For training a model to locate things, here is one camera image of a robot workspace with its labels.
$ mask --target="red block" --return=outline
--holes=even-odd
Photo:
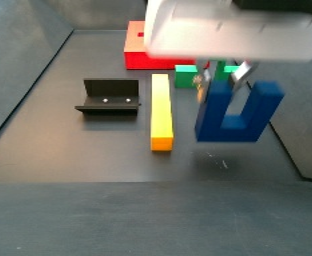
[[[127,69],[175,69],[175,65],[195,65],[195,60],[152,58],[144,47],[144,21],[131,21],[124,47]]]

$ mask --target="gray floor surface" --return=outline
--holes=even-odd
[[[195,89],[172,86],[175,146],[149,150],[151,75],[124,68],[125,31],[77,31],[0,133],[0,182],[298,180],[270,128],[257,143],[196,143]],[[84,78],[137,78],[136,118],[85,117]],[[247,92],[235,97],[239,111]]]
[[[6,255],[312,255],[312,184],[0,184]]]
[[[175,148],[149,151],[155,71],[124,69],[124,38],[72,35],[0,132],[0,256],[312,255],[312,183],[270,127],[255,144],[196,143],[195,91],[172,88]],[[74,110],[90,77],[139,78],[136,119]]]

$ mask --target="blue block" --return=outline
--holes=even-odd
[[[240,115],[225,115],[232,98],[228,81],[212,81],[195,125],[197,141],[255,142],[284,93],[276,82],[256,82]]]

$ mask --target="green block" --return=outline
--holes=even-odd
[[[197,75],[197,68],[195,65],[176,65],[175,66],[175,87],[176,88],[195,88],[193,77]]]
[[[215,78],[216,81],[225,81],[232,72],[235,72],[237,66],[227,66],[225,61],[217,61],[216,71],[215,71]]]

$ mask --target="toy block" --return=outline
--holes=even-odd
[[[228,80],[231,73],[233,73],[237,70],[237,67],[239,66],[227,66],[225,61],[219,60],[216,65],[213,80],[216,81]]]
[[[199,72],[195,65],[176,65],[175,66],[175,87],[192,88],[193,77],[197,74]]]
[[[169,78],[152,75],[151,150],[171,151],[173,144]]]
[[[225,115],[232,88],[228,81],[212,81],[196,119],[197,141],[257,141],[283,97],[284,93],[276,82],[256,82],[241,114]]]
[[[175,69],[175,65],[192,65],[195,60],[149,57],[144,47],[144,21],[129,21],[124,46],[127,69]]]

